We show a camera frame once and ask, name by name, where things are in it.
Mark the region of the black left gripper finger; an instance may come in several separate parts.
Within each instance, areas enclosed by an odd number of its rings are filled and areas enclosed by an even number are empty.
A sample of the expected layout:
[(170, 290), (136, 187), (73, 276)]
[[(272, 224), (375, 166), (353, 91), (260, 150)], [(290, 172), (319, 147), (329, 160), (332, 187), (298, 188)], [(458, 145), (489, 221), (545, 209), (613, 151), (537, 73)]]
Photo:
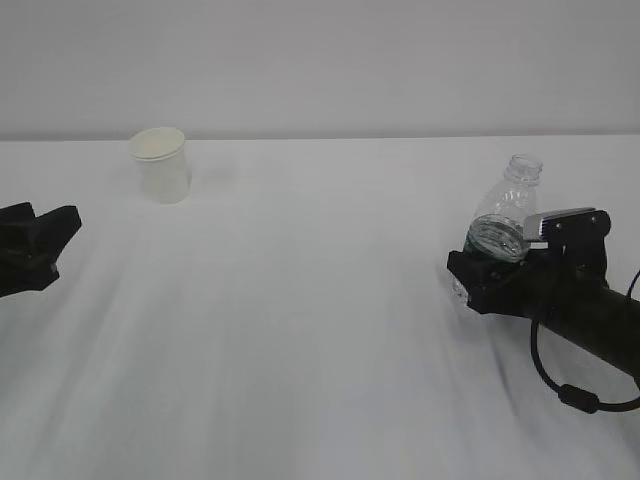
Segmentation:
[(25, 240), (36, 215), (29, 202), (14, 204), (1, 209), (1, 239)]
[(33, 253), (55, 264), (82, 221), (76, 206), (65, 205), (36, 217), (29, 227), (29, 242)]

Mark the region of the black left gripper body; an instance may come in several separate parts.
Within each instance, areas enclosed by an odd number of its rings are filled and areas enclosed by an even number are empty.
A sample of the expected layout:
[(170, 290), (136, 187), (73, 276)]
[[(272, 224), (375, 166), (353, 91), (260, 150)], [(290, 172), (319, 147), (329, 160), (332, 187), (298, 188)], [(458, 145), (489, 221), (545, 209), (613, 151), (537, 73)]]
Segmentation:
[(1, 297), (43, 291), (59, 277), (59, 251), (30, 252), (17, 247), (1, 248)]

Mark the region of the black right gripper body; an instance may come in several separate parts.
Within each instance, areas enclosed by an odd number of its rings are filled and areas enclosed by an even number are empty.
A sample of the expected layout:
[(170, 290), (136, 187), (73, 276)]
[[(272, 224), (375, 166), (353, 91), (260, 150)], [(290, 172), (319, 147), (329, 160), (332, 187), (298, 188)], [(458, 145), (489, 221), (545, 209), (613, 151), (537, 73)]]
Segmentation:
[(487, 288), (481, 314), (532, 320), (576, 320), (583, 316), (575, 256), (569, 252), (533, 252), (510, 274)]

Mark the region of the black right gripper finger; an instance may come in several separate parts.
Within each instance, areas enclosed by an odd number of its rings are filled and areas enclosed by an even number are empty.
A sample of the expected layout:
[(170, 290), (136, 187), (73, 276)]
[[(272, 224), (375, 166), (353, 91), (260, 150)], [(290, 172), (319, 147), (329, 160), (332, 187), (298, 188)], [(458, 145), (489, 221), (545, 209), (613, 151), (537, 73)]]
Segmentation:
[(484, 310), (486, 290), (496, 282), (500, 263), (486, 255), (452, 250), (446, 268), (452, 276), (454, 297), (471, 310)]

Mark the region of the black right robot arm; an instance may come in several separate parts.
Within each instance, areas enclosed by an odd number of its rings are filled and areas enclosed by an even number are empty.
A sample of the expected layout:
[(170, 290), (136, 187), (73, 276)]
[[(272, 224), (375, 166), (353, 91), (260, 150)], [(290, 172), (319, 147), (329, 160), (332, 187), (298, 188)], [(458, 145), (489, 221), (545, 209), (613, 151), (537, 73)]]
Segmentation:
[(609, 214), (593, 207), (526, 218), (524, 239), (542, 243), (518, 263), (452, 251), (447, 268), (479, 314), (527, 318), (616, 369), (639, 377), (639, 303), (609, 288)]

